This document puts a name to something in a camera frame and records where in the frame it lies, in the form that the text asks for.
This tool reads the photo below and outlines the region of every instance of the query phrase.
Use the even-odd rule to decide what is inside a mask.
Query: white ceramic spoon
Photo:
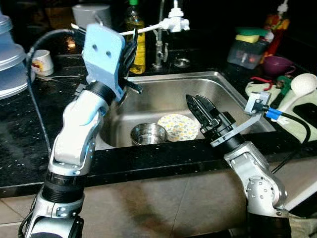
[[[317,77],[311,73],[303,73],[295,78],[291,82],[291,89],[293,90],[295,97],[285,103],[282,107],[278,108],[279,111],[285,112],[289,109],[298,99],[304,97],[307,94],[312,93],[317,88]]]

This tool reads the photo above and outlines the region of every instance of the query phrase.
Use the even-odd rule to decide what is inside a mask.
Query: white tube
[[[143,32],[147,32],[147,31],[153,31],[155,29],[161,28],[160,24],[156,24],[153,26],[148,26],[142,29],[138,29],[138,33],[143,33]],[[126,31],[126,32],[121,32],[120,35],[122,36],[127,36],[127,35],[133,35],[134,31]]]

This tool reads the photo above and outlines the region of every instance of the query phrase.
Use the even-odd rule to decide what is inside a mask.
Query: kitchen faucet
[[[159,17],[158,21],[161,22],[163,21],[163,12],[164,12],[164,3],[165,0],[161,0],[160,2],[160,7],[159,7]],[[174,1],[174,7],[177,7],[178,2],[177,0]],[[164,62],[167,61],[168,57],[168,43],[165,43],[165,48],[164,48],[164,53],[162,52],[163,50],[163,41],[162,41],[162,29],[159,28],[157,31],[153,30],[153,32],[156,35],[156,53],[155,53],[155,63],[153,63],[154,68],[161,68],[162,67],[162,60]]]

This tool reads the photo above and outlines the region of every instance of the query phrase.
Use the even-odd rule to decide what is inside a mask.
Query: yellow liquid
[[[133,21],[129,19],[126,21],[127,30],[133,30],[134,28],[144,28],[144,21]],[[127,37],[127,41],[131,40],[132,36]],[[145,33],[138,34],[137,52],[135,54],[134,62],[130,68],[130,72],[135,74],[141,74],[145,71]]]

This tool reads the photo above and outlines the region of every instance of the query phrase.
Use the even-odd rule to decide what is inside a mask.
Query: metal bowl
[[[155,123],[136,125],[131,130],[130,136],[134,145],[159,144],[167,140],[167,132],[164,127]]]

